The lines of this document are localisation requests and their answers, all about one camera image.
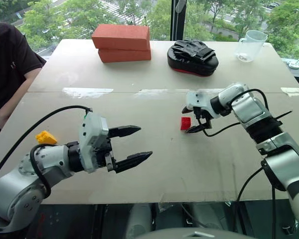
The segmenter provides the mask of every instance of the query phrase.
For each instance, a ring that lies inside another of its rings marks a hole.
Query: yellow lego brick
[[[57,140],[55,137],[50,134],[48,131],[42,131],[40,134],[35,136],[38,143],[49,143],[49,144],[55,144],[57,143]]]

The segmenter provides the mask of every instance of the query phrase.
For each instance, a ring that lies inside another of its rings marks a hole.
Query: white table
[[[274,116],[293,110],[282,119],[299,144],[299,94],[267,94]],[[69,95],[64,92],[27,93],[0,133],[0,160],[34,122],[56,108],[86,105],[107,118],[109,127],[134,124],[142,130],[113,139],[117,159],[141,152],[153,155],[138,167],[120,174],[100,169],[80,172],[53,187],[46,204],[99,204],[136,202],[234,200],[244,181],[260,167],[261,156],[241,126],[213,138],[179,130],[185,93],[108,93]],[[35,144],[34,136],[50,131],[59,144],[78,139],[83,110],[70,110],[48,119],[27,137],[11,156],[0,175],[15,167]],[[236,122],[231,114],[212,121],[212,132]],[[277,198],[286,198],[278,193]],[[246,188],[242,199],[270,199],[271,187],[260,173]]]
[[[172,70],[167,63],[167,51],[173,44],[171,41],[151,41],[151,61],[103,64],[92,40],[62,40],[29,91],[62,92],[64,88],[98,88],[101,92],[139,92],[148,89],[179,92],[183,89],[225,88],[237,81],[265,93],[281,93],[281,87],[299,88],[269,43],[264,45],[254,62],[244,63],[234,56],[237,42],[206,42],[215,50],[219,60],[218,68],[210,77]]]

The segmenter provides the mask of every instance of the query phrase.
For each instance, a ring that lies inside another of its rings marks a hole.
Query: window
[[[299,0],[0,0],[0,21],[15,25],[40,55],[113,23],[147,25],[151,40],[238,41],[258,29],[282,58],[299,57]]]
[[[152,40],[169,40],[170,6],[170,0],[0,0],[0,21],[48,56],[62,39],[90,39],[100,23],[148,25]]]
[[[250,29],[282,58],[299,58],[299,0],[187,0],[184,39],[238,41]]]

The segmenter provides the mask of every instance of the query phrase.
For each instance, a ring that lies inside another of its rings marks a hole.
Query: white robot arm
[[[137,126],[108,128],[106,119],[88,112],[79,131],[79,142],[55,146],[41,144],[27,153],[19,165],[0,178],[0,234],[19,231],[33,220],[51,187],[75,172],[92,173],[107,167],[116,173],[139,165],[152,152],[131,155],[116,162],[111,138],[140,130]]]
[[[183,113],[193,111],[199,126],[187,132],[211,128],[211,119],[226,116],[233,111],[239,123],[256,143],[256,149],[265,159],[261,162],[270,183],[280,191],[287,191],[293,213],[299,221],[299,145],[280,128],[282,123],[268,111],[248,90],[245,84],[235,83],[214,98],[203,92],[189,92]]]

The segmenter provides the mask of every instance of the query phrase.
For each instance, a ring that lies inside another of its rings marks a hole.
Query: clear plastic cup
[[[249,30],[244,38],[239,40],[235,51],[236,56],[243,62],[251,62],[258,55],[261,47],[266,42],[268,35],[257,30]]]

